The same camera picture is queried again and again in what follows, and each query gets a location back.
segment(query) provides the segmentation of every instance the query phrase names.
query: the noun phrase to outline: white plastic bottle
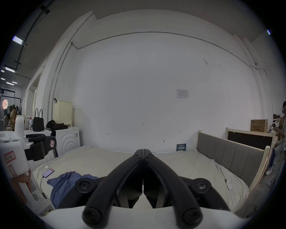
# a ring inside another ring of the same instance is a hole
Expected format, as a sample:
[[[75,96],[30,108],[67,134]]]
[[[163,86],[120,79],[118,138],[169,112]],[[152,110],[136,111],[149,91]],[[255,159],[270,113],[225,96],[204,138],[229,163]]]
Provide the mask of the white plastic bottle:
[[[33,129],[33,120],[32,120],[31,117],[29,118],[29,129],[30,129],[30,130]]]

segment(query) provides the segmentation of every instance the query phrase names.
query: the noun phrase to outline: sneaker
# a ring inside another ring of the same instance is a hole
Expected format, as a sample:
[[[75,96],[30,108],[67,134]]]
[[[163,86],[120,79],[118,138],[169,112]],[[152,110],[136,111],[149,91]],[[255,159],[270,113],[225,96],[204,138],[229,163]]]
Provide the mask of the sneaker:
[[[265,175],[269,175],[272,172],[272,168],[265,171]]]

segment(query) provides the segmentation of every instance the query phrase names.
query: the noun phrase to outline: black handbag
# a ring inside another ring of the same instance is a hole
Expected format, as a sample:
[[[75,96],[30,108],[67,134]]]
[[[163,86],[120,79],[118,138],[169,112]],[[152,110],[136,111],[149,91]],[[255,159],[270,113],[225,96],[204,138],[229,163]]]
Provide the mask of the black handbag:
[[[33,131],[39,132],[39,131],[43,131],[44,128],[44,119],[43,119],[43,110],[41,109],[40,112],[38,110],[38,108],[35,110],[35,117],[33,120]]]

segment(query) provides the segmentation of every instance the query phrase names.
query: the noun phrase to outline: bed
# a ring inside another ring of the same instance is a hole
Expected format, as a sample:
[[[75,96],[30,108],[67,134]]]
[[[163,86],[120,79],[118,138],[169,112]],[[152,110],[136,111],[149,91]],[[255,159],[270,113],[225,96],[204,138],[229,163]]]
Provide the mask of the bed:
[[[132,154],[82,146],[42,164],[34,171],[33,175],[51,203],[49,198],[53,187],[47,184],[48,179],[69,171],[76,171],[81,175],[107,176]],[[209,180],[223,197],[231,212],[235,212],[242,207],[247,199],[249,186],[256,176],[255,170],[257,172],[257,166],[260,165],[259,160],[263,159],[264,154],[261,149],[198,132],[197,149],[155,153],[155,156],[170,166],[179,176],[191,179],[200,177]],[[47,171],[45,165],[54,169],[55,172],[48,178],[42,179],[42,174]],[[233,187],[231,191],[225,184],[226,178],[231,179]],[[144,197],[140,197],[140,199],[134,207],[146,208],[147,200],[142,201]]]
[[[242,131],[242,130],[235,130],[226,128],[225,132],[225,139],[235,141],[238,143],[242,143],[245,145],[253,146],[259,149],[265,149],[267,146],[270,146],[270,150],[267,154],[265,160],[262,161],[263,167],[261,168],[260,177],[256,182],[256,187],[259,184],[260,180],[262,179],[264,172],[266,171],[269,160],[271,157],[273,146],[275,145],[275,134],[273,133],[264,133],[264,132],[255,132],[255,131]]]

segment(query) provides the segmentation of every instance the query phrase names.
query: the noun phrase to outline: ceiling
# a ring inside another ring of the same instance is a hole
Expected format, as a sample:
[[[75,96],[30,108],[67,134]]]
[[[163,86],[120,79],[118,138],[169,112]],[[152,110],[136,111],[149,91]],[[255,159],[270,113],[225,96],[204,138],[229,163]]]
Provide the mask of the ceiling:
[[[34,72],[51,52],[54,45],[68,28],[81,15],[93,11],[96,18],[137,9],[172,10],[205,19],[231,35],[246,37],[253,42],[263,30],[264,25],[254,13],[237,0],[55,0],[48,7],[49,14],[43,14],[31,30],[20,59],[17,73],[32,78]],[[24,39],[36,17],[41,12],[37,9],[16,33]],[[21,45],[12,42],[4,64],[16,67]],[[0,72],[0,77],[10,81],[18,81],[18,86],[25,87],[26,78],[11,73]]]

